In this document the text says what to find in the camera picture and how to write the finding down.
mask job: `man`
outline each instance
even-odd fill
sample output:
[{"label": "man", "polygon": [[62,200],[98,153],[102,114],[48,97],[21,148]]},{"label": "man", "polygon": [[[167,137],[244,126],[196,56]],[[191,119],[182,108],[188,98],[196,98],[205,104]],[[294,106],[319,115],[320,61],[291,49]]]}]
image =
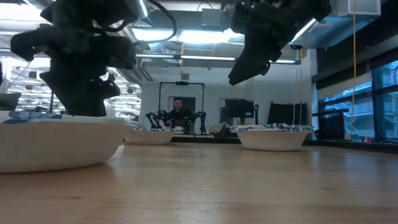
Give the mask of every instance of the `man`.
[{"label": "man", "polygon": [[174,110],[167,115],[167,121],[164,122],[166,127],[171,125],[172,128],[177,126],[185,128],[184,133],[189,133],[190,129],[185,127],[185,118],[192,115],[192,112],[185,109],[180,98],[174,98]]}]

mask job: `computer screen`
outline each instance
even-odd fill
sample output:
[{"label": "computer screen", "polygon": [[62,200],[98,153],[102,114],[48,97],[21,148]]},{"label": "computer screen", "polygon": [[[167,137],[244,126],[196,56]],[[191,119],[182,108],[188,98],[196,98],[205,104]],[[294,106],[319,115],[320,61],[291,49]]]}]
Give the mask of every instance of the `computer screen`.
[{"label": "computer screen", "polygon": [[254,118],[254,102],[249,100],[225,100],[227,118]]},{"label": "computer screen", "polygon": [[15,111],[20,93],[0,93],[0,111]]}]

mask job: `black shirt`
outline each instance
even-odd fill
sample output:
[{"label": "black shirt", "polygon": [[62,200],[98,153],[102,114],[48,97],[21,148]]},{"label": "black shirt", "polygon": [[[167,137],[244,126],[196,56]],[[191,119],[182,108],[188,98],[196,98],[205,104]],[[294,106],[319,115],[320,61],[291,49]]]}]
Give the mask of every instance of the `black shirt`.
[{"label": "black shirt", "polygon": [[177,112],[172,110],[168,113],[167,119],[172,119],[172,128],[177,126],[185,127],[185,118],[192,116],[192,112],[188,109],[182,109],[181,111]]}]

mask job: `white bowl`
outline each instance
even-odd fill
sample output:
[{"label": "white bowl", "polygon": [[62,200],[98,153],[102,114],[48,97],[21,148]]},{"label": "white bowl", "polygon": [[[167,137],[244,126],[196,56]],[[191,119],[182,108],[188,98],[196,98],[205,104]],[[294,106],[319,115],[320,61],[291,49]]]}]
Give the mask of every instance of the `white bowl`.
[{"label": "white bowl", "polygon": [[37,172],[90,166],[108,160],[128,125],[41,121],[0,124],[0,172]]},{"label": "white bowl", "polygon": [[168,144],[174,136],[173,131],[135,131],[126,134],[124,139],[129,144],[162,145]]},{"label": "white bowl", "polygon": [[240,131],[239,139],[246,149],[262,151],[296,151],[302,147],[310,131]]}]

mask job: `table surface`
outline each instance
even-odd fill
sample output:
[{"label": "table surface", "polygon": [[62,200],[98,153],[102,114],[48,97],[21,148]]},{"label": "table surface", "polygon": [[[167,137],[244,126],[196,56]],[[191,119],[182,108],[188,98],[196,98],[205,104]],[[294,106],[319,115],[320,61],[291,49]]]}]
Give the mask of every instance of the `table surface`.
[{"label": "table surface", "polygon": [[0,175],[0,223],[398,223],[398,156],[326,147],[120,147],[105,164]]}]

